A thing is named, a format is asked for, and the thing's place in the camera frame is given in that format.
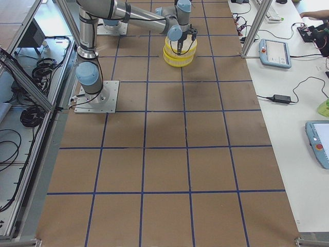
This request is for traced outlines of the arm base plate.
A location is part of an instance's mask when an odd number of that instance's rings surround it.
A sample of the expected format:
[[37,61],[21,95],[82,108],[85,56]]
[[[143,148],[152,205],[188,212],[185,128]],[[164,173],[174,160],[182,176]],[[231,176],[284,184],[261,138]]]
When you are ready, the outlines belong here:
[[119,22],[116,26],[98,24],[97,35],[99,36],[125,36],[127,33],[127,23]]
[[86,94],[80,86],[79,94],[84,94],[84,96],[77,99],[74,112],[76,114],[113,114],[116,112],[118,92],[119,81],[103,81],[103,89],[95,99],[93,99],[95,95]]

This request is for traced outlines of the person's hand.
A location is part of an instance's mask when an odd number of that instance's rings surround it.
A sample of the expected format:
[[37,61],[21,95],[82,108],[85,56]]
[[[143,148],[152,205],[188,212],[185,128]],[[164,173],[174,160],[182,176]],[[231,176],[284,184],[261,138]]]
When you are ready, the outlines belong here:
[[310,17],[317,20],[328,20],[329,11],[328,10],[319,10],[319,11],[306,11],[300,13],[300,17]]

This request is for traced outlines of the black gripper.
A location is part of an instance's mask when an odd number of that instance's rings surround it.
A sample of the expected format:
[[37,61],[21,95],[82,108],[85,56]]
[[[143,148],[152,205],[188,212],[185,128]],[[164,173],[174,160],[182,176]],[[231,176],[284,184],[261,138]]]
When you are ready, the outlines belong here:
[[198,30],[196,28],[193,28],[192,24],[188,24],[186,26],[186,30],[182,33],[181,38],[177,42],[177,54],[179,56],[181,55],[184,41],[188,38],[188,35],[191,35],[191,44],[187,51],[189,51],[189,49],[191,48],[193,42],[195,41],[195,39],[197,37],[197,34],[198,34]]

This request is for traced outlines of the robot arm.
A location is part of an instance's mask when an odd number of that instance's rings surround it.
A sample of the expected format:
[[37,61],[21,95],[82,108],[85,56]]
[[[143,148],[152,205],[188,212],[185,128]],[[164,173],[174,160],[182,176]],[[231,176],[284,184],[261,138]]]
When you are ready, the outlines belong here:
[[154,13],[123,1],[78,1],[80,34],[76,76],[85,91],[87,102],[105,102],[108,91],[98,60],[97,27],[100,19],[105,25],[132,25],[166,35],[177,42],[181,52],[188,35],[196,39],[197,29],[190,24],[190,1],[175,1],[173,6],[157,8]]

